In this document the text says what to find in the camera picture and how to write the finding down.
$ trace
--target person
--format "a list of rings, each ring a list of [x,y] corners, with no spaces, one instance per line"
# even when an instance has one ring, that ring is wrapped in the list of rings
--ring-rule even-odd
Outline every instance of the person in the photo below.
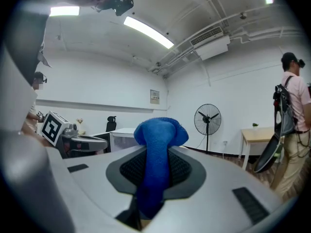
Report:
[[[281,61],[284,69],[282,85],[284,86],[288,77],[292,76],[286,89],[290,94],[293,116],[297,119],[295,132],[284,138],[284,157],[271,184],[271,188],[282,198],[298,177],[309,154],[311,98],[306,83],[299,76],[301,67],[296,56],[287,52]]]
[[[41,61],[50,66],[43,56],[44,34],[50,8],[58,2],[67,2],[77,6],[96,6],[109,0],[21,0],[12,12],[5,29],[4,44],[22,76],[33,84],[34,72]],[[34,132],[34,115],[28,113],[21,131],[36,138],[41,144],[50,147],[50,143]]]
[[[34,82],[32,89],[34,91],[39,90],[40,86],[43,85],[44,76],[42,72],[35,72]],[[26,124],[31,128],[35,133],[37,133],[37,122],[42,123],[44,120],[43,116],[38,116],[35,110],[35,101],[26,116]]]

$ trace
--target floor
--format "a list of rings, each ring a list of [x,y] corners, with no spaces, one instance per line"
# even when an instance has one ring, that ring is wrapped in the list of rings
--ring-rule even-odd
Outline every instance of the floor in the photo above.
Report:
[[[238,158],[234,158],[234,157],[224,157],[224,159],[231,161],[240,167],[243,166],[244,159],[239,160]],[[274,163],[272,168],[270,168],[269,170],[267,170],[263,173],[256,174],[256,173],[253,173],[253,171],[252,171],[254,164],[247,163],[246,171],[248,171],[250,174],[254,175],[257,179],[259,179],[266,186],[269,186],[273,180],[274,173],[276,171],[276,166],[277,166],[277,164]],[[295,183],[293,184],[291,189],[284,195],[284,197],[283,197],[284,201],[286,201],[290,198],[293,198],[293,197],[295,197],[301,193],[301,191],[303,190],[305,183],[309,177],[310,169],[311,169],[311,158],[309,157],[308,159],[306,159],[306,162],[305,162],[305,164],[304,164],[304,166],[303,166],[303,168],[299,174],[299,177],[297,178],[297,180],[295,181]]]

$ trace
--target wooden table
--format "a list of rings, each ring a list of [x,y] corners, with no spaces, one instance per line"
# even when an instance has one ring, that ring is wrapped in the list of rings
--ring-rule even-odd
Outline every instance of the wooden table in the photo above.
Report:
[[[241,130],[242,133],[242,149],[241,153],[239,155],[239,158],[241,158],[242,152],[243,152],[243,146],[244,142],[246,145],[245,149],[245,158],[243,162],[243,169],[246,169],[248,157],[249,157],[249,152],[251,148],[252,143],[258,143],[258,142],[269,142],[271,137],[274,134],[274,127],[269,127],[269,128],[257,128],[256,130],[254,129],[244,129]]]

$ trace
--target black chair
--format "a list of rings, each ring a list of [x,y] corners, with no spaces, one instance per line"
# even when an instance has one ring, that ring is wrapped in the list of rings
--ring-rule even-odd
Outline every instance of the black chair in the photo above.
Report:
[[[116,116],[109,116],[107,118],[107,127],[106,127],[106,132],[111,132],[116,130],[117,123],[116,123]]]

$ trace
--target desk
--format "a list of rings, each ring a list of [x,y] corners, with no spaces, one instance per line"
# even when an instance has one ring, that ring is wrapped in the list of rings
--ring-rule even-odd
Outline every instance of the desk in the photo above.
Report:
[[[243,146],[245,142],[246,149],[245,149],[245,158],[243,162],[243,169],[246,170],[246,165],[247,165],[247,161],[249,157],[251,144],[258,143],[258,142],[269,142],[271,137],[274,134],[274,127],[258,128],[256,130],[244,129],[244,130],[241,130],[241,133],[242,133],[242,149],[241,149],[239,158],[241,158],[241,155],[243,152]]]
[[[134,139],[135,128],[123,128],[110,132],[111,152],[138,145]]]

